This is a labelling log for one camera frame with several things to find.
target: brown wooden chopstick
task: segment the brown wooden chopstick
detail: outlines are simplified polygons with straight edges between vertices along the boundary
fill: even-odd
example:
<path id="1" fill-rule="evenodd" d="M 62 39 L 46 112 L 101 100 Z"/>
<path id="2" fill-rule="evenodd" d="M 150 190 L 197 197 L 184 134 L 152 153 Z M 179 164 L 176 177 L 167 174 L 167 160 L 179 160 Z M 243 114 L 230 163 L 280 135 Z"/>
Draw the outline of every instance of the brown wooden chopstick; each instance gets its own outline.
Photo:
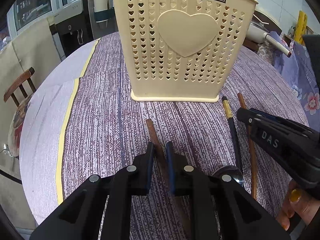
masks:
<path id="1" fill-rule="evenodd" d="M 146 123 L 147 123 L 147 127 L 149 130 L 151 142 L 155 146 L 155 156 L 160 163 L 160 169 L 162 171 L 162 174 L 164 175 L 164 180 L 165 180 L 165 183 L 167 186 L 167 190 L 169 191 L 168 163 L 164 157 L 164 152 L 163 152 L 163 149 L 162 149 L 161 144 L 159 142 L 155 127 L 153 125 L 153 121 L 151 119 L 147 119 Z M 182 199 L 179 197 L 172 197 L 172 198 L 173 198 L 174 205 L 179 213 L 180 222 L 182 223 L 182 226 L 183 226 L 183 229 L 186 233 L 187 239 L 191 239 L 190 219 L 189 219 L 188 215 L 185 213 L 185 211 L 183 210 L 182 201 L 181 201 Z"/>
<path id="2" fill-rule="evenodd" d="M 247 109 L 245 105 L 244 98 L 241 93 L 238 93 L 238 99 L 240 102 L 240 106 L 244 109 Z M 257 185 L 258 185 L 258 168 L 257 168 L 257 160 L 256 160 L 256 150 L 254 148 L 254 142 L 250 138 L 251 127 L 247 126 L 247 134 L 248 134 L 248 143 L 249 143 L 249 152 L 251 158 L 251 196 L 256 200 L 257 199 Z"/>

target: round table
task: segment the round table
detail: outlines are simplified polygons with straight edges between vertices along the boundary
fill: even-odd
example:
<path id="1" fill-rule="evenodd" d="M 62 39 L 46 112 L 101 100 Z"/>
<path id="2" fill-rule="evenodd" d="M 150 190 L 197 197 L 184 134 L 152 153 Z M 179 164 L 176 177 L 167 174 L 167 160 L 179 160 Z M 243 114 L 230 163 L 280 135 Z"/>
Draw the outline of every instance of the round table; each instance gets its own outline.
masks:
<path id="1" fill-rule="evenodd" d="M 208 175 L 234 165 L 234 150 L 222 102 L 136 102 L 118 33 L 82 46 L 48 76 L 33 95 L 20 143 L 24 191 L 40 224 L 91 174 L 115 174 L 145 152 L 151 118 L 164 148 L 185 155 Z M 308 125 L 304 111 L 274 67 L 242 47 L 220 96 L 233 114 L 244 96 L 248 108 Z M 245 126 L 235 118 L 244 167 L 244 187 L 251 190 L 251 166 Z M 256 146 L 257 201 L 275 216 L 289 175 Z M 130 239 L 185 239 L 159 163 L 153 166 L 148 196 L 132 197 Z"/>

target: chair backrest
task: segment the chair backrest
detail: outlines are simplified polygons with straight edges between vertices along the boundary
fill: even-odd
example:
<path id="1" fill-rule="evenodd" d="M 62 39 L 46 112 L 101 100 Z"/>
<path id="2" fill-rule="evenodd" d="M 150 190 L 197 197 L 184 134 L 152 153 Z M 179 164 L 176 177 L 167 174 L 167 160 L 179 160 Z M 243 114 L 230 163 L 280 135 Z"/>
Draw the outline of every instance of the chair backrest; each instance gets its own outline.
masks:
<path id="1" fill-rule="evenodd" d="M 23 74 L 21 74 L 13 83 L 12 85 L 7 89 L 7 91 L 4 93 L 3 100 L 6 102 L 9 97 L 12 97 L 13 101 L 15 102 L 16 106 L 19 106 L 19 101 L 17 100 L 16 96 L 14 95 L 14 92 L 17 88 L 20 88 L 24 98 L 27 98 L 27 92 L 25 91 L 23 87 L 23 82 L 28 81 L 29 86 L 33 92 L 36 92 L 36 88 L 33 85 L 33 82 L 31 80 L 31 76 L 35 73 L 35 70 L 31 67 L 27 71 L 25 71 Z"/>

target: tiled wall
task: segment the tiled wall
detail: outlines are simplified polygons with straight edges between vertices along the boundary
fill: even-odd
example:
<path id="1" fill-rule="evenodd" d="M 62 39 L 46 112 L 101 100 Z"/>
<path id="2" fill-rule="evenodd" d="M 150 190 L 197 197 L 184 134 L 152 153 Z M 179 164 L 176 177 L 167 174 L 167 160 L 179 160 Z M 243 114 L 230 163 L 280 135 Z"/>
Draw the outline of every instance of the tiled wall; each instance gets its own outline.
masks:
<path id="1" fill-rule="evenodd" d="M 308 26 L 317 34 L 320 34 L 320 23 L 305 0 L 257 0 L 258 7 L 262 7 L 270 13 L 279 23 L 285 34 L 291 26 L 297 24 L 299 11 L 308 15 Z"/>

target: yellow tape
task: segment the yellow tape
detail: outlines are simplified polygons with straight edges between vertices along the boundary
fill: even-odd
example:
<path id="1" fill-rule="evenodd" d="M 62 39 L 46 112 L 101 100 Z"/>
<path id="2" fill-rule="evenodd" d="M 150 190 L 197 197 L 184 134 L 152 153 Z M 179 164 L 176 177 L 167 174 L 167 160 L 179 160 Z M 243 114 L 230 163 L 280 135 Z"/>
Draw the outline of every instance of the yellow tape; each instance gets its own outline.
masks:
<path id="1" fill-rule="evenodd" d="M 88 64 L 90 62 L 90 59 L 95 51 L 95 48 L 98 44 L 100 39 L 97 39 L 92 47 L 92 50 L 87 58 L 87 61 L 84 64 L 84 67 L 81 71 L 80 77 L 83 77 L 85 71 L 87 70 Z M 57 199 L 58 199 L 58 205 L 60 205 L 63 202 L 63 193 L 62 193 L 62 158 L 63 158 L 63 151 L 64 151 L 64 139 L 65 139 L 65 133 L 67 129 L 67 125 L 69 122 L 71 109 L 73 106 L 73 101 L 75 100 L 76 94 L 78 92 L 79 88 L 79 78 L 75 79 L 75 83 L 73 85 L 73 91 L 70 96 L 70 100 L 68 103 L 66 115 L 63 120 L 63 124 L 60 131 L 59 136 L 59 144 L 58 144 L 58 159 L 57 159 L 57 167 L 56 167 L 56 188 L 57 188 Z"/>

